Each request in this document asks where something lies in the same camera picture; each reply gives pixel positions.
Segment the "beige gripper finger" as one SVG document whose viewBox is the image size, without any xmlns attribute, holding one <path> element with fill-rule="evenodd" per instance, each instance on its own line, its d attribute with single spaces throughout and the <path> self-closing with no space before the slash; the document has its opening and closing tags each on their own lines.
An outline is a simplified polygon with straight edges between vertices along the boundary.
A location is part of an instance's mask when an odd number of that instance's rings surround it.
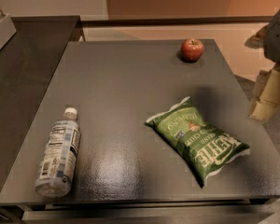
<svg viewBox="0 0 280 224">
<path fill-rule="evenodd" d="M 270 71 L 259 72 L 253 90 L 249 117 L 269 120 L 280 106 L 280 63 Z"/>
</svg>

